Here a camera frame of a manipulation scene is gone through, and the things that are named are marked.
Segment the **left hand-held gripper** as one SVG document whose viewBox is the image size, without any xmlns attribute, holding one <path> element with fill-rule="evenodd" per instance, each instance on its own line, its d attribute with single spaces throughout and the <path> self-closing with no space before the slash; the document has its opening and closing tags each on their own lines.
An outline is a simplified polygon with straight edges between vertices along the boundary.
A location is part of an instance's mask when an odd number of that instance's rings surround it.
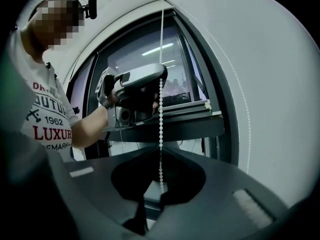
<svg viewBox="0 0 320 240">
<path fill-rule="evenodd" d="M 106 68 L 100 75 L 95 93 L 99 105 L 107 109 L 107 128 L 132 128 L 151 119 L 155 95 L 159 94 L 160 78 L 164 80 L 166 77 L 167 68 L 157 63 L 123 73 Z M 108 101 L 112 89 L 119 98 L 117 104 Z"/>
</svg>

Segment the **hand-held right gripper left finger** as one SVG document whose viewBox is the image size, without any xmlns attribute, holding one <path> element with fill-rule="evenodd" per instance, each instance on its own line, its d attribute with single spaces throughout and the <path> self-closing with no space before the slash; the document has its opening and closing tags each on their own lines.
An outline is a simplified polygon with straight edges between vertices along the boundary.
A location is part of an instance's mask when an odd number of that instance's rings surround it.
<svg viewBox="0 0 320 240">
<path fill-rule="evenodd" d="M 148 237 L 144 194 L 157 172 L 159 148 L 66 163 L 80 193 L 111 222 L 111 227 Z"/>
</svg>

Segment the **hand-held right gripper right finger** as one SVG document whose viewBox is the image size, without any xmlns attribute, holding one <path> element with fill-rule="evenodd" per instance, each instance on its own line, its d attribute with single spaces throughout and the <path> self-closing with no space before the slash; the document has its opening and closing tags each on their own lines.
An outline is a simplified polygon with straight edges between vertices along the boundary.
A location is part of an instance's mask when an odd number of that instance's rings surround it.
<svg viewBox="0 0 320 240">
<path fill-rule="evenodd" d="M 165 206 L 146 234 L 149 240 L 260 240 L 288 208 L 271 190 L 236 166 L 165 148 L 168 162 L 189 162 L 205 174 L 189 201 Z"/>
</svg>

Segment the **grey roller blind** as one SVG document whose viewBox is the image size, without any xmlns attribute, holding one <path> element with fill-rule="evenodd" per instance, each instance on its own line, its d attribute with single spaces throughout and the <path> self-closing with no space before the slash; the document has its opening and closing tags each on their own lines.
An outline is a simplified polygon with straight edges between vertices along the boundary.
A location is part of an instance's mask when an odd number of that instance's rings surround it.
<svg viewBox="0 0 320 240">
<path fill-rule="evenodd" d="M 101 28 L 97 33 L 89 34 L 85 42 L 77 43 L 76 48 L 66 54 L 65 61 L 60 66 L 58 73 L 59 80 L 62 84 L 68 83 L 80 65 L 99 45 L 111 37 L 111 35 L 139 19 L 172 8 L 174 8 L 174 6 L 164 0 L 153 1 L 124 14 L 109 25 Z"/>
</svg>

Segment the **person's left forearm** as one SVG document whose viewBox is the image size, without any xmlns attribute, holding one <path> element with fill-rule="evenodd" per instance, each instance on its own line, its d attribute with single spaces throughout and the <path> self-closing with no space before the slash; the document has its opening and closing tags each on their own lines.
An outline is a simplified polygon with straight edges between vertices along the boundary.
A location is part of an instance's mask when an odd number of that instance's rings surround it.
<svg viewBox="0 0 320 240">
<path fill-rule="evenodd" d="M 90 115 L 77 121 L 71 128 L 73 148 L 84 149 L 98 141 L 103 129 L 108 126 L 108 111 L 99 106 Z"/>
</svg>

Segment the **person's left hand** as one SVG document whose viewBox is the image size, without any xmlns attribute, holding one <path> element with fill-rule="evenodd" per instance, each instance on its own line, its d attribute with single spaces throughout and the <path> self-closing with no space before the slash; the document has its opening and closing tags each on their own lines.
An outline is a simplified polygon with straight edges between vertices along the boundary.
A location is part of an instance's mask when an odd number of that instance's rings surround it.
<svg viewBox="0 0 320 240">
<path fill-rule="evenodd" d="M 109 102 L 111 102 L 112 104 L 117 104 L 119 102 L 119 98 L 116 95 L 116 91 L 115 89 L 112 89 L 112 91 L 110 92 L 110 94 L 107 96 L 107 99 Z"/>
</svg>

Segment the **grey insect screen bar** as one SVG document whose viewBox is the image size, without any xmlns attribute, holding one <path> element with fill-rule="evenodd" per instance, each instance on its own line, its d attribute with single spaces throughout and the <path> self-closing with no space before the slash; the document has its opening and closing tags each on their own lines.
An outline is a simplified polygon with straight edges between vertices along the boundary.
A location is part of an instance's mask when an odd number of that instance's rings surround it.
<svg viewBox="0 0 320 240">
<path fill-rule="evenodd" d="M 184 116 L 206 118 L 221 116 L 222 112 L 219 108 L 214 109 L 208 99 L 164 107 L 162 115 L 164 119 Z"/>
</svg>

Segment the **dark framed window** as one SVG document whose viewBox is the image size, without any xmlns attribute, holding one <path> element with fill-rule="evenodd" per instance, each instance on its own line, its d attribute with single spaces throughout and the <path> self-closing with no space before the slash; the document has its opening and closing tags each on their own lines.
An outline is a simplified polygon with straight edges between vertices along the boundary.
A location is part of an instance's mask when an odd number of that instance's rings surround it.
<svg viewBox="0 0 320 240">
<path fill-rule="evenodd" d="M 167 79 L 163 107 L 210 100 L 222 115 L 164 118 L 164 144 L 234 164 L 234 132 L 221 74 L 204 42 L 176 9 L 156 12 L 130 23 L 100 44 L 81 64 L 66 89 L 80 117 L 99 105 L 95 88 L 108 67 L 123 73 L 144 65 L 163 63 Z"/>
</svg>

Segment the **person's white printed t-shirt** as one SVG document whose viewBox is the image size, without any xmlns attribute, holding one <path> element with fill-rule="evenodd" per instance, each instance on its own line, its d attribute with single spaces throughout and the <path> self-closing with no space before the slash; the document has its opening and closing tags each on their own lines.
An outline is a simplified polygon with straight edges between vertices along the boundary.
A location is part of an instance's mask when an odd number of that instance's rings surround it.
<svg viewBox="0 0 320 240">
<path fill-rule="evenodd" d="M 50 63 L 35 62 L 23 47 L 21 31 L 11 32 L 7 52 L 15 69 L 35 94 L 21 132 L 62 160 L 72 161 L 72 126 L 79 120 Z"/>
</svg>

